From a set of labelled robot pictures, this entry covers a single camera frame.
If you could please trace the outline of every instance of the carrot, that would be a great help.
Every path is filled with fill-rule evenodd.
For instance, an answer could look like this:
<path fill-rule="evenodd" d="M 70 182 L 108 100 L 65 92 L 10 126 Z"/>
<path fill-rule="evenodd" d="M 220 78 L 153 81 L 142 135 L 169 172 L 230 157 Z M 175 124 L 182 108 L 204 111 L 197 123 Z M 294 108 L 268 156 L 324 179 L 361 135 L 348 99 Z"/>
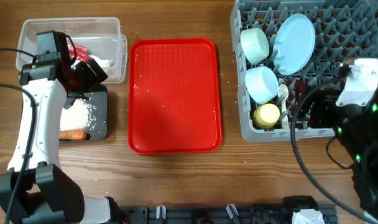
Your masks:
<path fill-rule="evenodd" d="M 85 140 L 86 133 L 84 130 L 60 131 L 59 140 Z"/>

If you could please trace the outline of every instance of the wooden table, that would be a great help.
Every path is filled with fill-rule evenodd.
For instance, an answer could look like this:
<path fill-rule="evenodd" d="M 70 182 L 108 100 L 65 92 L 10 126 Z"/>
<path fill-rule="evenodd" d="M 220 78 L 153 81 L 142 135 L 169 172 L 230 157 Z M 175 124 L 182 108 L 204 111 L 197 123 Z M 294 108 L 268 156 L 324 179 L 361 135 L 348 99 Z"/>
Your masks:
<path fill-rule="evenodd" d="M 300 170 L 289 142 L 255 144 L 241 137 L 237 70 L 229 26 L 232 1 L 6 2 L 10 4 L 0 4 L 0 47 L 17 47 L 26 19 L 117 17 L 130 46 L 140 39 L 206 37 L 218 48 L 223 115 L 221 147 L 206 154 L 139 156 L 133 153 L 126 142 L 126 77 L 122 84 L 107 85 L 110 136 L 104 141 L 60 145 L 63 171 L 84 194 L 112 196 L 120 205 L 148 207 L 250 205 L 281 202 L 289 195 L 312 195 L 319 202 L 326 201 Z M 0 83 L 18 85 L 15 59 L 15 53 L 0 53 Z M 0 174 L 6 172 L 16 146 L 21 105 L 19 92 L 0 89 Z M 329 160 L 326 142 L 325 138 L 299 141 L 304 161 L 333 195 L 359 208 L 351 172 L 341 170 Z M 343 164 L 350 162 L 347 152 L 337 142 L 333 143 L 331 153 Z M 340 223 L 360 223 L 348 213 L 338 212 Z M 0 223 L 4 217 L 0 208 Z"/>

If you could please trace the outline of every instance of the red tray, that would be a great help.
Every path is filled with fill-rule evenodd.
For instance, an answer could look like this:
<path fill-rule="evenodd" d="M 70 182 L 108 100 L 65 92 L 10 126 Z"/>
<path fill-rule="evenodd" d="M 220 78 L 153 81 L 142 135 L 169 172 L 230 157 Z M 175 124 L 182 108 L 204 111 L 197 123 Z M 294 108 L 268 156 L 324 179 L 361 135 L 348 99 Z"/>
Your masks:
<path fill-rule="evenodd" d="M 208 39 L 130 49 L 128 145 L 138 154 L 210 152 L 222 142 L 216 49 Z"/>

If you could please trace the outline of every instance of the dish rack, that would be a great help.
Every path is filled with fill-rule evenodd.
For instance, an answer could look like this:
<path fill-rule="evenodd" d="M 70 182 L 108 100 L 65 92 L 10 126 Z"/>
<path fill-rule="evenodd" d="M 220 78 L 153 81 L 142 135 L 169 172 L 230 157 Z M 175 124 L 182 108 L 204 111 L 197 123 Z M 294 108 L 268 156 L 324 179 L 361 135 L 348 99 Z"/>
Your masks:
<path fill-rule="evenodd" d="M 309 62 L 292 75 L 278 73 L 279 66 L 273 60 L 276 34 L 282 23 L 291 15 L 301 13 L 312 21 L 316 32 L 315 50 Z M 290 130 L 281 129 L 278 122 L 273 129 L 264 130 L 252 122 L 252 114 L 259 106 L 249 95 L 244 77 L 248 69 L 267 66 L 274 73 L 279 84 L 289 90 L 287 111 L 295 104 L 294 84 L 296 80 L 318 85 L 338 75 L 339 64 L 347 57 L 378 58 L 378 0 L 235 0 L 230 16 L 233 51 L 236 56 L 239 90 L 241 134 L 248 142 L 289 141 Z M 251 64 L 244 56 L 240 43 L 242 30 L 262 29 L 269 41 L 270 55 L 258 64 Z M 339 89 L 339 85 L 327 88 Z M 331 128 L 311 128 L 307 121 L 298 121 L 296 137 L 313 138 L 334 136 Z"/>

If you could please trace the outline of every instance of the clear plastic container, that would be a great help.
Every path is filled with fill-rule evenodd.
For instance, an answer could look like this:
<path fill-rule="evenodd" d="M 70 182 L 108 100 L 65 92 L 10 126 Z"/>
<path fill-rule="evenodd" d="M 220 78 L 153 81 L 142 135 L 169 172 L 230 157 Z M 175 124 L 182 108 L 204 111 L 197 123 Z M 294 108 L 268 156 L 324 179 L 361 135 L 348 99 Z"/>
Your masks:
<path fill-rule="evenodd" d="M 90 55 L 112 60 L 110 67 L 103 67 L 109 78 L 104 83 L 121 83 L 126 74 L 127 38 L 121 34 L 120 21 L 115 17 L 29 19 L 23 23 L 18 49 L 37 54 L 36 35 L 55 30 L 68 34 L 74 44 L 88 49 Z M 16 68 L 31 63 L 31 57 L 17 53 Z"/>

